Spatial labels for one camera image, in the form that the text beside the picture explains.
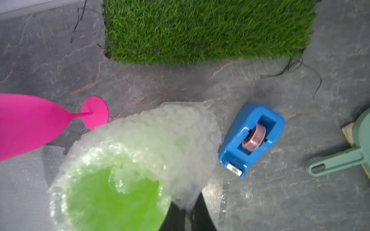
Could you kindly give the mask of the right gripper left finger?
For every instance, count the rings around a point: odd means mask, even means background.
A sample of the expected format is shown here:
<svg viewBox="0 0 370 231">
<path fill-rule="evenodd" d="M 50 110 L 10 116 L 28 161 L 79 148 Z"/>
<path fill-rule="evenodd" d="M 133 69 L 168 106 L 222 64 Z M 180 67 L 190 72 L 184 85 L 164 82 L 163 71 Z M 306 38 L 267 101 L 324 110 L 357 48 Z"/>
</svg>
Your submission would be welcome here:
<svg viewBox="0 0 370 231">
<path fill-rule="evenodd" d="M 171 202 L 168 213 L 159 231 L 184 231 L 187 212 Z"/>
</svg>

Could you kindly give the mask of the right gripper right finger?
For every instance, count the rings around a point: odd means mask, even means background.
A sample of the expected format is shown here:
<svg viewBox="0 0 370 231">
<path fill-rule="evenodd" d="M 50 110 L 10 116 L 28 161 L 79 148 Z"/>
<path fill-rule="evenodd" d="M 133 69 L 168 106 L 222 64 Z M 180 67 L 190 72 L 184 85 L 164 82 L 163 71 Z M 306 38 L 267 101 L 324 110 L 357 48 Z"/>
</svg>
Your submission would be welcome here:
<svg viewBox="0 0 370 231">
<path fill-rule="evenodd" d="M 210 215 L 202 193 L 191 212 L 191 230 L 192 231 L 217 231 Z"/>
</svg>

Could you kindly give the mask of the clear tape roll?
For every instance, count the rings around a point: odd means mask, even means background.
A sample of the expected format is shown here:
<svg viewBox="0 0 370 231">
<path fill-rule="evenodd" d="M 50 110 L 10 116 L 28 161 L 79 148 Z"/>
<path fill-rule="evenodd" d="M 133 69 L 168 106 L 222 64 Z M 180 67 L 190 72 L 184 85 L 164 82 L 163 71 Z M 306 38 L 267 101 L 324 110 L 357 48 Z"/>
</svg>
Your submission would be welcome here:
<svg viewBox="0 0 370 231">
<path fill-rule="evenodd" d="M 265 126 L 257 123 L 249 136 L 242 142 L 241 146 L 249 152 L 254 152 L 264 142 L 265 135 Z"/>
</svg>

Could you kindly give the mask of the blue tape dispenser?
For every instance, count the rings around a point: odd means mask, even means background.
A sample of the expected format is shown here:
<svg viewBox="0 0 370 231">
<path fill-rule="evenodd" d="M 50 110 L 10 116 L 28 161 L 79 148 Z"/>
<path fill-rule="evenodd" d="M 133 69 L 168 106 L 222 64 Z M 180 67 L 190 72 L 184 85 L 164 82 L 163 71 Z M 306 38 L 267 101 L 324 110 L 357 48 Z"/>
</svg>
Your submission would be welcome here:
<svg viewBox="0 0 370 231">
<path fill-rule="evenodd" d="M 220 163 L 240 178 L 279 139 L 284 118 L 269 108 L 246 103 L 233 121 L 219 151 Z"/>
</svg>

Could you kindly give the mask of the pink plastic wine glass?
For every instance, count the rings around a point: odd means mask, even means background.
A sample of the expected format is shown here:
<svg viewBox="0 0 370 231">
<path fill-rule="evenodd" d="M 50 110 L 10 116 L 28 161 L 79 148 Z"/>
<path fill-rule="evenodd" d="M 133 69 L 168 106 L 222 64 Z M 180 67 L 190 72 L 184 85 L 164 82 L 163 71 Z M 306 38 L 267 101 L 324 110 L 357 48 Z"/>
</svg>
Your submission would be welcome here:
<svg viewBox="0 0 370 231">
<path fill-rule="evenodd" d="M 39 97 L 1 94 L 1 161 L 47 145 L 78 118 L 94 130 L 108 122 L 108 106 L 103 99 L 92 96 L 83 102 L 81 112 L 71 113 Z"/>
</svg>

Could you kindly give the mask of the green plastic wine glass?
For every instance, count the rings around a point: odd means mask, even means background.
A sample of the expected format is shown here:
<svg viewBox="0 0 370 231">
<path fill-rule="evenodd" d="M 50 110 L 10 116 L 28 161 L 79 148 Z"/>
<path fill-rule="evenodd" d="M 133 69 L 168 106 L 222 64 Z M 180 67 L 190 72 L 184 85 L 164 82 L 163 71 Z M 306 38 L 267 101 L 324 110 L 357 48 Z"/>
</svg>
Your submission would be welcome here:
<svg viewBox="0 0 370 231">
<path fill-rule="evenodd" d="M 171 204 L 158 181 L 112 167 L 77 178 L 65 200 L 74 231 L 157 231 Z"/>
</svg>

